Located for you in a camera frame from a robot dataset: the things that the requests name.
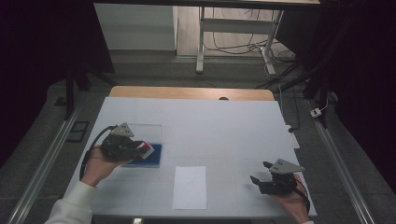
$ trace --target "sheet of paper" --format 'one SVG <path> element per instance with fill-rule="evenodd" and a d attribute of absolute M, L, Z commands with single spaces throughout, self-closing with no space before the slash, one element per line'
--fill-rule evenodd
<path fill-rule="evenodd" d="M 206 209 L 206 167 L 176 167 L 173 209 Z"/>

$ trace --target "human hand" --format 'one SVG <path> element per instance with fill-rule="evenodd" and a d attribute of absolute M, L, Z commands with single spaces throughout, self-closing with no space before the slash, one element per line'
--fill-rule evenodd
<path fill-rule="evenodd" d="M 300 183 L 301 178 L 298 175 L 294 175 L 297 181 L 297 190 L 306 194 L 305 188 Z M 292 192 L 287 195 L 271 195 L 277 200 L 283 207 L 283 209 L 294 219 L 296 223 L 305 223 L 310 220 L 304 199 L 296 192 Z"/>
<path fill-rule="evenodd" d="M 108 161 L 102 154 L 99 146 L 95 146 L 88 159 L 81 182 L 96 187 L 102 179 L 108 177 L 111 172 L 113 172 L 114 168 L 127 162 L 128 161 Z"/>

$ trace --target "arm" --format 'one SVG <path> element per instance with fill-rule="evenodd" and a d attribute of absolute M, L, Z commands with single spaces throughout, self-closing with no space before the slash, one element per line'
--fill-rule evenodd
<path fill-rule="evenodd" d="M 301 182 L 301 178 L 298 175 L 294 175 L 297 180 Z M 302 192 L 306 193 L 304 187 L 297 181 L 297 189 Z M 292 192 L 288 195 L 271 195 L 275 200 L 277 200 L 285 209 L 286 213 L 289 214 L 293 218 L 293 220 L 297 224 L 313 224 L 314 222 L 311 221 L 309 218 L 304 199 L 298 195 L 296 192 Z"/>
<path fill-rule="evenodd" d="M 96 185 L 124 163 L 106 161 L 100 149 L 94 148 L 81 181 L 53 205 L 46 224 L 91 223 L 91 202 L 96 195 Z"/>

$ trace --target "white sleeve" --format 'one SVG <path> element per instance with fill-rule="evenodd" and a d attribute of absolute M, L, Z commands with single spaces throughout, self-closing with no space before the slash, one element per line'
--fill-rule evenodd
<path fill-rule="evenodd" d="M 49 219 L 45 224 L 91 223 L 91 201 L 96 195 L 96 188 L 80 181 L 76 183 L 64 198 L 53 205 Z"/>

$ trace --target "white table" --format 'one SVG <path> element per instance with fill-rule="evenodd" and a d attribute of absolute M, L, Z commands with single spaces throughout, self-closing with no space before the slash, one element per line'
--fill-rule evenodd
<path fill-rule="evenodd" d="M 277 102 L 107 97 L 85 150 L 105 127 L 124 121 L 162 125 L 161 166 L 117 168 L 98 186 L 92 203 L 96 215 L 286 216 L 280 205 L 270 196 L 261 195 L 249 178 L 254 175 L 270 181 L 263 161 L 281 158 L 298 164 Z M 206 210 L 172 209 L 176 166 L 206 167 Z M 69 188 L 78 180 L 78 171 L 79 167 Z M 312 206 L 310 215 L 315 214 Z"/>

